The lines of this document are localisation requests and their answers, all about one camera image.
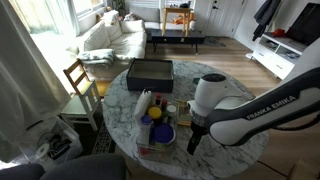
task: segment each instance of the curtain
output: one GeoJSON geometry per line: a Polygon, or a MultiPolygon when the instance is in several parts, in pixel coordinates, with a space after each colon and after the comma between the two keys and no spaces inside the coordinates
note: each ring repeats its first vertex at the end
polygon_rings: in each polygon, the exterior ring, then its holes
{"type": "Polygon", "coordinates": [[[59,114],[70,96],[8,1],[0,1],[0,27],[0,160],[9,162],[26,128],[59,114]]]}
{"type": "Polygon", "coordinates": [[[46,0],[53,21],[62,35],[76,37],[80,33],[78,17],[70,0],[46,0]]]}

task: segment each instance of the marble table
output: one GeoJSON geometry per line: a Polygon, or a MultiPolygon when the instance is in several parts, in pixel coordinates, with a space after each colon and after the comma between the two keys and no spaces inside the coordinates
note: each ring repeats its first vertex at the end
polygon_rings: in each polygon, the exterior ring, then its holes
{"type": "MultiPolygon", "coordinates": [[[[217,69],[195,62],[174,60],[173,67],[173,92],[162,93],[162,96],[168,99],[193,99],[196,90],[196,86],[192,83],[193,78],[214,72],[229,76],[217,69]]],[[[104,121],[118,147],[145,168],[177,179],[218,179],[246,170],[262,155],[268,142],[268,131],[259,133],[244,145],[236,147],[221,146],[206,135],[202,137],[192,156],[187,152],[192,131],[189,127],[178,126],[177,147],[172,162],[160,163],[141,159],[136,145],[139,126],[133,118],[141,92],[128,91],[126,74],[127,70],[117,76],[105,95],[104,121]]]]}

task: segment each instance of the window blind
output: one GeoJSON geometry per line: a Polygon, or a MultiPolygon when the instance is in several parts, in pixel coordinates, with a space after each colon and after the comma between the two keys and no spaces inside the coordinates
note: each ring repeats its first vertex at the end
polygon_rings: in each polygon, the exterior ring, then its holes
{"type": "MultiPolygon", "coordinates": [[[[191,5],[190,5],[190,8],[194,8],[194,2],[195,0],[191,0],[191,5]]],[[[182,3],[188,3],[187,0],[166,0],[166,6],[170,6],[170,5],[173,5],[173,4],[176,4],[176,5],[180,5],[182,3]]]]}
{"type": "Polygon", "coordinates": [[[159,0],[131,0],[131,6],[159,8],[159,0]]]}

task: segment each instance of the rug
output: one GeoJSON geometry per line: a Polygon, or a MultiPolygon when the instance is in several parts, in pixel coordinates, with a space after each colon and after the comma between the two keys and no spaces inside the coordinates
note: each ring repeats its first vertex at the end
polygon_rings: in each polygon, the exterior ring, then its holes
{"type": "Polygon", "coordinates": [[[101,111],[93,115],[98,130],[94,132],[90,124],[75,124],[75,131],[80,136],[83,151],[80,156],[107,154],[115,151],[116,143],[112,140],[103,120],[101,111]]]}
{"type": "Polygon", "coordinates": [[[206,36],[203,44],[215,47],[226,47],[226,45],[219,40],[219,37],[213,36],[206,36]]]}

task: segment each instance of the jar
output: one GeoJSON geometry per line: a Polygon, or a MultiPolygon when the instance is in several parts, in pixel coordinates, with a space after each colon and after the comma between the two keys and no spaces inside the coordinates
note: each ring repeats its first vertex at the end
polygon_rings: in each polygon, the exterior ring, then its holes
{"type": "Polygon", "coordinates": [[[168,113],[167,123],[168,123],[168,124],[174,123],[174,122],[173,122],[174,116],[175,116],[176,113],[177,113],[177,108],[176,108],[176,106],[174,106],[174,105],[169,105],[169,106],[167,106],[167,113],[168,113]]]}
{"type": "Polygon", "coordinates": [[[138,136],[138,143],[149,145],[150,131],[153,125],[152,118],[148,115],[141,117],[140,132],[138,136]]]}
{"type": "Polygon", "coordinates": [[[154,123],[161,123],[161,109],[158,107],[151,107],[148,109],[148,115],[152,118],[152,121],[154,123]]]}

